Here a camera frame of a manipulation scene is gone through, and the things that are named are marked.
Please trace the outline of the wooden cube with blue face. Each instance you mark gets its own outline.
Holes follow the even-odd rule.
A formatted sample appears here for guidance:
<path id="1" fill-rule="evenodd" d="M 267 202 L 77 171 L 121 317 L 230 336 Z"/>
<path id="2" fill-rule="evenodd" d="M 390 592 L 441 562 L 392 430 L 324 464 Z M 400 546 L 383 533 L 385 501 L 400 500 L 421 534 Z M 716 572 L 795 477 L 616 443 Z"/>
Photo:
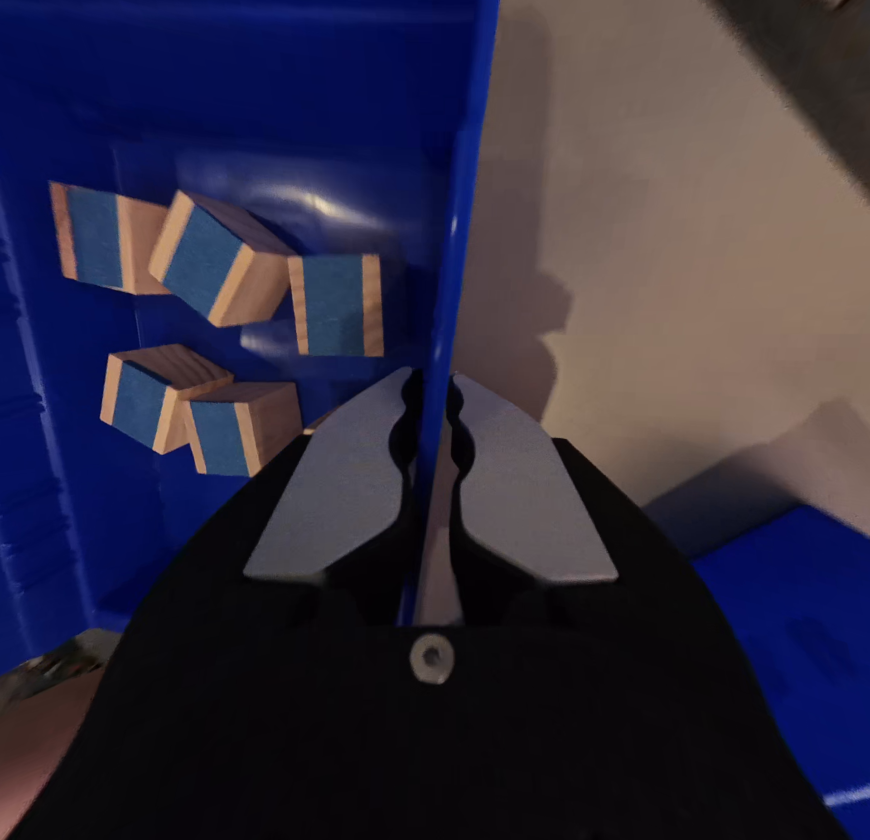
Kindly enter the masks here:
<path id="1" fill-rule="evenodd" d="M 157 454 L 190 443 L 189 401 L 234 375 L 179 343 L 109 354 L 100 418 Z"/>
<path id="2" fill-rule="evenodd" d="M 296 384 L 239 381 L 186 404 L 197 472 L 253 477 L 303 432 Z"/>
<path id="3" fill-rule="evenodd" d="M 287 258 L 300 356 L 385 355 L 379 255 Z"/>
<path id="4" fill-rule="evenodd" d="M 252 213 L 177 190 L 150 274 L 212 326 L 269 322 L 290 288 L 293 251 Z"/>
<path id="5" fill-rule="evenodd" d="M 169 294 L 149 270 L 167 206 L 49 182 L 63 276 L 127 294 Z"/>

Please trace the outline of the blue plastic bin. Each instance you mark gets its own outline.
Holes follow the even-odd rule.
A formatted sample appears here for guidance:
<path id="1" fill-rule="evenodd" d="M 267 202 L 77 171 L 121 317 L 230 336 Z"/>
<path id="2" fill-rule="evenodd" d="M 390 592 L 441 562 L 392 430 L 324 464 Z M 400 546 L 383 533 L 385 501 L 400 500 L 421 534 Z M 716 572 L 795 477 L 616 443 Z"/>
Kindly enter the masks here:
<path id="1" fill-rule="evenodd" d="M 799 507 L 687 561 L 806 779 L 846 838 L 868 838 L 868 536 Z"/>
<path id="2" fill-rule="evenodd" d="M 100 418 L 107 357 L 179 343 L 296 384 L 304 423 L 420 369 L 427 507 L 499 0 L 2 0 L 2 672 L 123 630 L 248 478 Z M 49 182 L 252 213 L 292 256 L 380 257 L 385 355 L 300 356 L 288 290 L 217 328 L 63 276 Z"/>

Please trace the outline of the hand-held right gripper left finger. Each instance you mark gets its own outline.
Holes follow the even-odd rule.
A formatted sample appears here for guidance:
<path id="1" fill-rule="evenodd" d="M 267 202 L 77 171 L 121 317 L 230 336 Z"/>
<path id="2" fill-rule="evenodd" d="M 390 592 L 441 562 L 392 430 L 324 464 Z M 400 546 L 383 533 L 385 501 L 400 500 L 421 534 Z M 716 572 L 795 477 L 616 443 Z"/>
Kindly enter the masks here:
<path id="1" fill-rule="evenodd" d="M 416 476 L 423 373 L 401 367 L 332 411 L 309 443 L 244 568 L 316 583 L 399 519 Z"/>

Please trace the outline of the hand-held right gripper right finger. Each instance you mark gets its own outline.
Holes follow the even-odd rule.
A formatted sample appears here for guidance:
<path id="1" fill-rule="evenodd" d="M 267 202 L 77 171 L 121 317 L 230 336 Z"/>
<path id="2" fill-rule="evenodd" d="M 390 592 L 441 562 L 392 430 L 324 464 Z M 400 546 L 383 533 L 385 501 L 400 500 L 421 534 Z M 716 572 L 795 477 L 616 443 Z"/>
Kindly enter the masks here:
<path id="1" fill-rule="evenodd" d="M 542 584 L 615 582 L 617 568 L 549 434 L 471 378 L 452 380 L 461 399 L 453 437 L 463 430 L 472 446 L 459 483 L 469 537 Z"/>

